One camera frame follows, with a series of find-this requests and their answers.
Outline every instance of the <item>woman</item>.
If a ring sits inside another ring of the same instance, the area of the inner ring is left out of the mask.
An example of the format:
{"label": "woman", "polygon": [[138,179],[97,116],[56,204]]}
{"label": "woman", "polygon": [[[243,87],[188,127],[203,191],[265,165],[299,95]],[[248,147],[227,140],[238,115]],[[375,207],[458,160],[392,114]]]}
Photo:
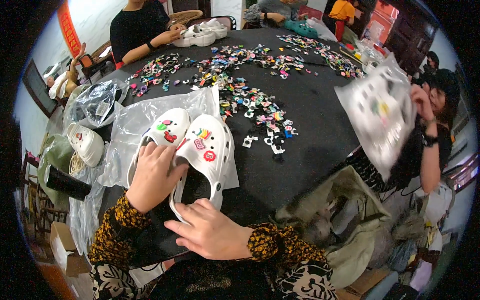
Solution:
{"label": "woman", "polygon": [[414,84],[411,100],[417,105],[415,128],[410,133],[400,157],[391,170],[387,183],[360,148],[347,158],[362,179],[376,192],[387,192],[408,186],[410,180],[420,176],[425,193],[433,191],[452,151],[450,131],[460,99],[455,74],[439,69],[423,87]]}
{"label": "woman", "polygon": [[170,21],[159,0],[129,0],[110,25],[117,68],[179,39],[183,29],[184,25]]}
{"label": "woman", "polygon": [[245,12],[244,19],[248,23],[259,24],[260,27],[280,27],[285,20],[302,20],[307,13],[298,14],[301,5],[308,0],[258,0]]}
{"label": "woman", "polygon": [[[176,205],[190,225],[165,222],[181,236],[176,240],[179,246],[203,258],[175,263],[138,288],[128,273],[133,240],[148,226],[148,212],[168,196],[188,168],[177,166],[168,175],[174,152],[175,147],[154,142],[143,146],[130,189],[105,212],[88,254],[94,299],[338,299],[323,250],[300,240],[291,227],[278,229],[267,223],[242,227],[208,199]],[[276,276],[279,268],[284,273]]]}
{"label": "woman", "polygon": [[343,32],[345,31],[345,22],[353,25],[355,19],[355,8],[358,2],[351,4],[351,0],[337,0],[332,7],[329,14],[324,13],[322,21],[328,29],[335,35],[338,41],[342,40]]}

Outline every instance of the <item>red charm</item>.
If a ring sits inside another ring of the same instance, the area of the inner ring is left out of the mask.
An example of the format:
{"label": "red charm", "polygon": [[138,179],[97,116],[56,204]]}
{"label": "red charm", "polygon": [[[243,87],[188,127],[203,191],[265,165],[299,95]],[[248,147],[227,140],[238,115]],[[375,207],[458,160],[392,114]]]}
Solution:
{"label": "red charm", "polygon": [[177,139],[176,135],[170,135],[170,133],[168,131],[165,131],[164,134],[165,134],[165,139],[167,141],[169,141],[170,143],[173,143],[173,141],[175,141]]}
{"label": "red charm", "polygon": [[215,153],[213,153],[213,151],[210,151],[210,150],[205,152],[204,154],[204,158],[206,161],[214,161],[215,157],[216,157]]}

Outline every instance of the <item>black tablecloth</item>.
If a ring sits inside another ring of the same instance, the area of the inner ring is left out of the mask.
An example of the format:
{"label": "black tablecloth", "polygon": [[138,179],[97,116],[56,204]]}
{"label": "black tablecloth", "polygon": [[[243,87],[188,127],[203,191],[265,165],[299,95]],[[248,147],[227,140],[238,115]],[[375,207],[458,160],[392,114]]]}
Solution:
{"label": "black tablecloth", "polygon": [[[270,55],[297,55],[298,53],[286,48],[287,43],[282,42],[277,35],[289,35],[291,31],[285,29],[249,29],[232,31],[224,39],[217,40],[209,47],[176,48],[168,46],[158,50],[147,59],[124,66],[121,69],[104,77],[102,81],[112,78],[125,80],[141,69],[145,63],[161,54],[179,53],[180,60],[187,57],[193,60],[204,60],[214,56],[211,47],[221,49],[223,45],[253,48],[258,44],[271,49]],[[333,42],[324,42],[332,50],[338,51],[339,45]],[[305,60],[318,56],[310,51],[310,55],[301,54]],[[232,129],[235,140],[235,162],[237,164],[240,187],[223,191],[223,205],[221,211],[241,225],[268,221],[270,213],[289,203],[295,195],[306,189],[314,187],[329,175],[335,166],[343,162],[346,156],[359,144],[357,137],[350,125],[347,114],[338,101],[334,86],[347,85],[350,80],[335,75],[329,67],[309,66],[312,71],[302,74],[293,70],[288,79],[272,76],[272,69],[263,69],[256,65],[241,65],[239,70],[233,71],[234,77],[243,77],[249,88],[261,89],[268,95],[275,96],[275,102],[286,111],[286,119],[293,121],[293,128],[298,131],[298,136],[288,138],[282,144],[285,149],[283,163],[272,159],[272,149],[263,142],[263,136],[252,143],[251,148],[242,146],[243,139],[252,128],[251,122],[243,114],[228,117],[227,124]],[[170,74],[170,89],[165,92],[162,86],[153,86],[142,97],[128,95],[123,105],[174,94],[191,92],[190,86],[180,84],[174,86],[176,79],[181,81],[191,79],[197,73],[195,67],[181,68],[175,74]],[[139,84],[138,79],[130,83]],[[97,132],[110,140],[112,125],[101,128]],[[114,186],[107,189],[100,211],[100,218],[104,211],[115,205],[121,194],[122,188]],[[186,249],[175,244],[176,236],[163,227],[163,221],[175,219],[167,201],[159,205],[152,213],[155,225],[151,226],[138,239],[138,257],[136,265],[148,265],[184,252]]]}

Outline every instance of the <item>white shoe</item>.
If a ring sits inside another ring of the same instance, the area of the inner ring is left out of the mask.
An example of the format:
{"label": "white shoe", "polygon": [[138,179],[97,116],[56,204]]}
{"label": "white shoe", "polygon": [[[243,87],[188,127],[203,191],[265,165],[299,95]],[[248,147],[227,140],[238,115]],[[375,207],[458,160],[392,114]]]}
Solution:
{"label": "white shoe", "polygon": [[224,24],[217,21],[216,18],[213,18],[208,22],[201,22],[200,27],[202,29],[210,28],[215,33],[216,39],[224,38],[227,36],[227,32],[228,32],[227,27]]}
{"label": "white shoe", "polygon": [[[228,126],[211,115],[201,115],[196,118],[177,148],[174,165],[189,163],[199,175],[208,180],[210,191],[208,195],[213,206],[220,210],[222,207],[222,192],[227,180],[228,167],[234,159],[235,146]],[[187,172],[182,176],[176,187],[170,193],[170,208],[177,218],[187,223],[175,208],[175,203],[182,202]]]}
{"label": "white shoe", "polygon": [[103,140],[98,133],[78,123],[71,123],[67,128],[67,137],[84,163],[90,167],[98,165],[103,154]]}
{"label": "white shoe", "polygon": [[174,41],[173,44],[177,47],[190,47],[197,45],[205,47],[215,42],[215,33],[210,28],[200,28],[198,25],[193,25],[187,30],[181,32],[181,38]]}
{"label": "white shoe", "polygon": [[132,157],[132,162],[127,172],[127,189],[133,181],[133,176],[137,170],[138,153],[142,146],[149,142],[155,142],[157,145],[178,146],[183,140],[188,127],[190,126],[190,116],[182,108],[172,108],[155,120],[153,125],[142,135],[138,143],[137,152]]}

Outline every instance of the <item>cardboard box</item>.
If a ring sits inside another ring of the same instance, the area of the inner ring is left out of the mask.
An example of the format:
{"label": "cardboard box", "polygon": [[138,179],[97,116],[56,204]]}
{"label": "cardboard box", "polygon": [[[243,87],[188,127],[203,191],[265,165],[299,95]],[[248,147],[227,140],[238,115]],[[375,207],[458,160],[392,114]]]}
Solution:
{"label": "cardboard box", "polygon": [[90,272],[90,265],[78,254],[68,226],[53,222],[50,232],[50,247],[60,269],[66,276],[78,277],[78,274]]}

